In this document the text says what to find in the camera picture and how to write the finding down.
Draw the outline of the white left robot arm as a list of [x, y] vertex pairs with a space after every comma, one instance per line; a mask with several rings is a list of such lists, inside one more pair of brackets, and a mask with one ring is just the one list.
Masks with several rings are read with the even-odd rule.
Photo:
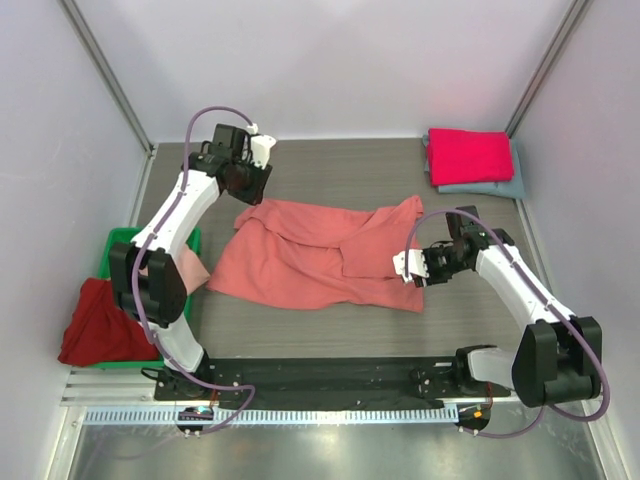
[[223, 193], [251, 206], [262, 201], [276, 143], [254, 125], [217, 125], [211, 140], [188, 152], [171, 193], [150, 222], [131, 241], [115, 243], [109, 251], [116, 305], [141, 324], [166, 367], [178, 374], [179, 390], [193, 400], [210, 392], [212, 375], [209, 356], [184, 314], [188, 293], [178, 270], [180, 253]]

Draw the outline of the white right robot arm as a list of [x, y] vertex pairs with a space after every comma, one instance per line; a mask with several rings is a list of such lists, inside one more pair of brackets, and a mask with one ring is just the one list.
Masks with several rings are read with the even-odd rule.
[[470, 396], [486, 382], [513, 390], [528, 407], [558, 410], [567, 402], [601, 401], [601, 417], [611, 400], [602, 365], [602, 329], [579, 317], [546, 289], [523, 260], [513, 239], [492, 229], [473, 206], [444, 210], [450, 241], [417, 255], [426, 285], [442, 284], [473, 271], [498, 294], [521, 330], [514, 353], [484, 346], [467, 352], [451, 370], [451, 383]]

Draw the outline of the coral pink t shirt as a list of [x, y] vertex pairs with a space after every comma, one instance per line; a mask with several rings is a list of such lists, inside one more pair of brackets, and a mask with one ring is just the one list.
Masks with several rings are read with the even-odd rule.
[[236, 218], [207, 287], [281, 309], [351, 303], [420, 313], [424, 297], [393, 258], [423, 213], [416, 195], [374, 211], [266, 199]]

